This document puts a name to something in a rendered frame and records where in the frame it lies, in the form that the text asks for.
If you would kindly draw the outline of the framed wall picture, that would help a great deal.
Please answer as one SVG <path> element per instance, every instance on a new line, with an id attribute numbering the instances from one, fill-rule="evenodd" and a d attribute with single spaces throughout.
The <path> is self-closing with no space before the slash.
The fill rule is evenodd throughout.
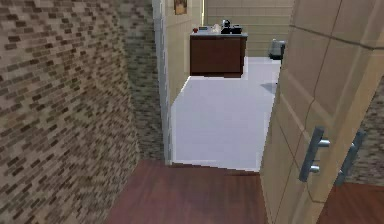
<path id="1" fill-rule="evenodd" d="M 187 0 L 174 0 L 174 12 L 176 15 L 187 13 Z"/>

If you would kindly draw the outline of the dark brown kitchen counter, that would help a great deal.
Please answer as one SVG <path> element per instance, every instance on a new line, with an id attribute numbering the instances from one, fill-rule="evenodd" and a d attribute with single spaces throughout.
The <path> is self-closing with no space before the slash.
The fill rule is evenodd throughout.
<path id="1" fill-rule="evenodd" d="M 190 75 L 240 78 L 244 69 L 247 33 L 222 34 L 199 27 L 190 34 Z"/>

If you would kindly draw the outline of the grey trash bin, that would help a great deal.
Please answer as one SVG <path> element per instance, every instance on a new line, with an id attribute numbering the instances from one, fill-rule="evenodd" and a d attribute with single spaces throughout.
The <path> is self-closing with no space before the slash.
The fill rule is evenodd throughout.
<path id="1" fill-rule="evenodd" d="M 286 42 L 284 40 L 273 39 L 268 49 L 268 56 L 272 60 L 282 60 Z"/>

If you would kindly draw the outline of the beige panelled room door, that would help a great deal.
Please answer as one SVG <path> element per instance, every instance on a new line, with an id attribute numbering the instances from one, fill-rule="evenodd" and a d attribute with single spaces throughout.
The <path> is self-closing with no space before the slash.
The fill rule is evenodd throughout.
<path id="1" fill-rule="evenodd" d="M 384 75 L 384 0 L 295 0 L 260 167 L 266 224 L 316 224 Z M 325 129 L 306 182 L 312 133 Z"/>

